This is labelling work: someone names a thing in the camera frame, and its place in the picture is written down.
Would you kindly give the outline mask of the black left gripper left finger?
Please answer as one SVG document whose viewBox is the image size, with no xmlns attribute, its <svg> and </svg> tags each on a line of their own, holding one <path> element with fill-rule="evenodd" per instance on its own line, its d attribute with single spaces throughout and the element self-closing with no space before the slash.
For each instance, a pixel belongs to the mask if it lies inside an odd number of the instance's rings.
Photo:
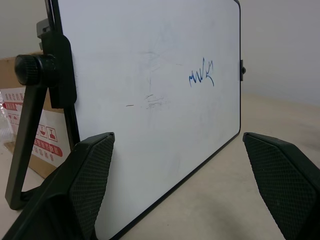
<svg viewBox="0 0 320 240">
<path fill-rule="evenodd" d="M 40 186 L 23 193 L 21 213 L 3 239 L 95 240 L 114 143 L 113 132 L 77 143 Z"/>
</svg>

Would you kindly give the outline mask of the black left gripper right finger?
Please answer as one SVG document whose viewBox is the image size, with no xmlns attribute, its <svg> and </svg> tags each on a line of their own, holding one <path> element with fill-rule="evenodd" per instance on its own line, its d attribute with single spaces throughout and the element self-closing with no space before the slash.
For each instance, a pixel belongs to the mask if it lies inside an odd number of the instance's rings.
<svg viewBox="0 0 320 240">
<path fill-rule="evenodd" d="M 260 196 L 286 240 L 320 238 L 320 170 L 294 144 L 246 132 L 242 138 Z"/>
</svg>

